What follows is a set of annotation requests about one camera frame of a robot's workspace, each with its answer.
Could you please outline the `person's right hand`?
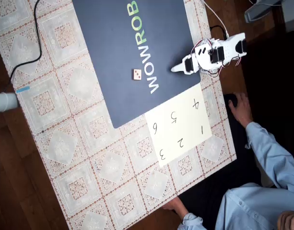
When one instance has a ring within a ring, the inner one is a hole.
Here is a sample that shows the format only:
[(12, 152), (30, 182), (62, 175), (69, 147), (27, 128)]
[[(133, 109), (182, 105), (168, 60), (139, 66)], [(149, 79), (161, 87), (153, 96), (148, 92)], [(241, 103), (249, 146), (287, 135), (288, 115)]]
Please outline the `person's right hand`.
[(237, 105), (234, 106), (233, 102), (229, 100), (228, 105), (235, 119), (246, 128), (249, 123), (253, 121), (251, 115), (251, 108), (249, 99), (244, 93), (234, 93), (237, 99)]

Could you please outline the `person's left hand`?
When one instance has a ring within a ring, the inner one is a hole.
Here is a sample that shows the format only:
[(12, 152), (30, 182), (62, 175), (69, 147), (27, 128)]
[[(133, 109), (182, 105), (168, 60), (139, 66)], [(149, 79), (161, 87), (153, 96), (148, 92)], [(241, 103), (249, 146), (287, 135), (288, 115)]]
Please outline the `person's left hand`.
[(162, 208), (165, 210), (174, 210), (181, 220), (183, 220), (184, 216), (188, 213), (188, 210), (178, 196), (164, 204)]

